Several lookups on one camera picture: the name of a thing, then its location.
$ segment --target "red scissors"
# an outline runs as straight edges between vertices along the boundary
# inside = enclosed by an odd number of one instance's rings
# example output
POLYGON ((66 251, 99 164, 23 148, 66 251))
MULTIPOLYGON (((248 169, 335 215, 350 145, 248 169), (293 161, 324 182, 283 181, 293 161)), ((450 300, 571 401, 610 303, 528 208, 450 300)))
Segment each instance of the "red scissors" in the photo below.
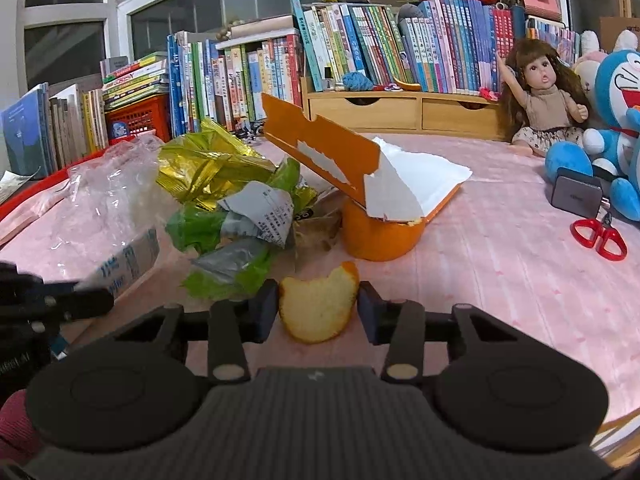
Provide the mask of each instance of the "red scissors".
POLYGON ((598 221, 595 218, 575 221, 571 224, 571 234, 578 240, 580 245, 588 249, 596 247, 596 252, 610 262, 621 262, 626 258, 626 244, 618 230, 611 227, 611 213, 607 212, 602 221, 598 221), (590 229, 591 236, 589 238, 582 236, 578 232, 578 228, 590 229), (605 246, 609 241, 617 245, 620 254, 606 250, 605 246))

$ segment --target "drawer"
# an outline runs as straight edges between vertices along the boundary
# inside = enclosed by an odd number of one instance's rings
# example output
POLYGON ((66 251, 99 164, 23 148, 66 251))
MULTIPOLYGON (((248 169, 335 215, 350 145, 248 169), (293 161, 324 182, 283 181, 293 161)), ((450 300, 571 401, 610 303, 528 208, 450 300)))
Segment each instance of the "drawer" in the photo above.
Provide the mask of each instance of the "drawer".
POLYGON ((424 99, 422 129, 444 135, 506 140, 506 134, 498 124, 498 107, 492 104, 424 99))
POLYGON ((420 124, 418 98, 367 98, 354 104, 346 98, 309 99, 311 119, 320 115, 351 130, 417 130, 420 124))

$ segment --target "red collar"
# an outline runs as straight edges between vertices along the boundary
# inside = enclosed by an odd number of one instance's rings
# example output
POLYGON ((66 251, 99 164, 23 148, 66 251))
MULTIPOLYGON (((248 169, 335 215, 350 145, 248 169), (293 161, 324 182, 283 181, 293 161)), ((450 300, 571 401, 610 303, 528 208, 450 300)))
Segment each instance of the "red collar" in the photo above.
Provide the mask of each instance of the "red collar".
POLYGON ((614 132, 620 132, 621 134, 625 134, 626 136, 633 137, 637 139, 640 134, 633 130, 625 130, 624 128, 611 128, 614 132))

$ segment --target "doll's hair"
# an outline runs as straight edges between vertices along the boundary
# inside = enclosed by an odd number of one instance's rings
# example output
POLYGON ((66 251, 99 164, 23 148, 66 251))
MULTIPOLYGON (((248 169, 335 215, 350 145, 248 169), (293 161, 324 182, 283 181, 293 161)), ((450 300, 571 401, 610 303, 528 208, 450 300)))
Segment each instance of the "doll's hair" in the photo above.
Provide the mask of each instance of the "doll's hair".
MULTIPOLYGON (((590 108, 587 96, 584 94, 580 84, 580 77, 560 61, 558 52, 546 41, 530 39, 517 41, 507 56, 506 64, 515 72, 520 86, 526 92, 531 92, 531 87, 525 81, 524 71, 530 63, 541 57, 546 57, 551 63, 554 72, 556 72, 556 86, 558 89, 567 92, 577 104, 590 108)), ((510 137, 513 137, 523 126, 529 126, 525 109, 520 106, 507 83, 502 84, 499 105, 500 122, 509 132, 510 137)))

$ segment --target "doll's face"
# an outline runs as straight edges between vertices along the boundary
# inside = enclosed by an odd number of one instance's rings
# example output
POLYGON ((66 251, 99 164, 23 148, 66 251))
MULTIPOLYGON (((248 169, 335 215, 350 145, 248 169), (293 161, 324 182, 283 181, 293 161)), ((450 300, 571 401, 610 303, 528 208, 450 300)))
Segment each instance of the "doll's face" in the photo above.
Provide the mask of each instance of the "doll's face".
POLYGON ((546 56, 543 56, 525 67, 524 79, 534 90, 548 90, 556 84, 556 72, 546 56))

